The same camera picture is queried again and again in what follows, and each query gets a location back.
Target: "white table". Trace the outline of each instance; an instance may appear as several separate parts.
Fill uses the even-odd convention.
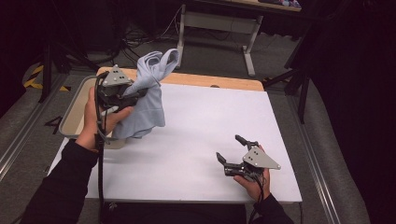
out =
[[[259,141],[282,166],[271,171],[271,191],[282,203],[301,202],[290,159],[265,91],[163,84],[166,126],[121,149],[105,150],[104,194],[112,202],[251,203],[225,176],[219,152],[240,163],[248,150],[234,136]],[[61,158],[63,144],[51,166]],[[87,198],[98,198],[97,166]]]

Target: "folded fabric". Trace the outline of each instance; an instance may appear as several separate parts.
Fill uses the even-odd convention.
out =
[[[159,51],[153,51],[137,61],[136,81],[123,95],[145,88],[148,88],[148,93],[139,99],[134,112],[117,124],[113,130],[113,137],[141,138],[150,133],[152,128],[165,126],[160,81],[175,69],[178,59],[177,49],[169,49],[164,55]]]

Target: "hazard tape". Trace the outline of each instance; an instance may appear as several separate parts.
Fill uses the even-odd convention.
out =
[[[35,71],[33,71],[32,75],[29,76],[29,78],[27,79],[27,81],[23,84],[23,86],[25,88],[34,88],[34,89],[43,89],[43,85],[42,84],[38,84],[35,83],[35,79],[38,77],[38,75],[40,75],[40,73],[43,71],[44,69],[44,65],[43,64],[39,64],[37,66],[37,68],[35,69]],[[68,86],[62,86],[59,91],[71,91],[72,88],[68,87]]]

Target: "person's right hand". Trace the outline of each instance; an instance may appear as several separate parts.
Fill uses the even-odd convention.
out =
[[[263,183],[262,189],[264,191],[263,198],[264,200],[271,194],[270,191],[270,171],[269,169],[265,168],[264,171],[262,172],[262,177],[260,178],[260,181]],[[233,179],[238,182],[242,187],[244,187],[247,190],[247,194],[254,199],[256,202],[259,201],[260,199],[260,187],[257,184],[256,181],[251,182],[246,180],[244,177],[241,175],[236,175],[233,177]]]

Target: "forearm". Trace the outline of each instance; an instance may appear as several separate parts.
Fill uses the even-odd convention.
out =
[[[44,178],[21,223],[77,223],[97,154],[69,141],[62,159]]]
[[[254,223],[290,224],[293,221],[283,210],[282,205],[270,194],[261,203],[255,203],[254,208],[261,215]]]

